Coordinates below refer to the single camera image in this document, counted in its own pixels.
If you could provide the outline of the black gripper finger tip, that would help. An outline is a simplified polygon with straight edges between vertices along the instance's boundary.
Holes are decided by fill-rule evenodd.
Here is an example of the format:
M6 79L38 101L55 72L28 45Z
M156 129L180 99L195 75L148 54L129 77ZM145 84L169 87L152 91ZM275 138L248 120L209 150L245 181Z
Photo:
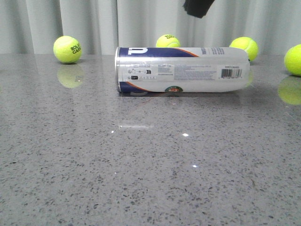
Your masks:
M214 0L185 0L183 8L188 15L203 18L213 3Z

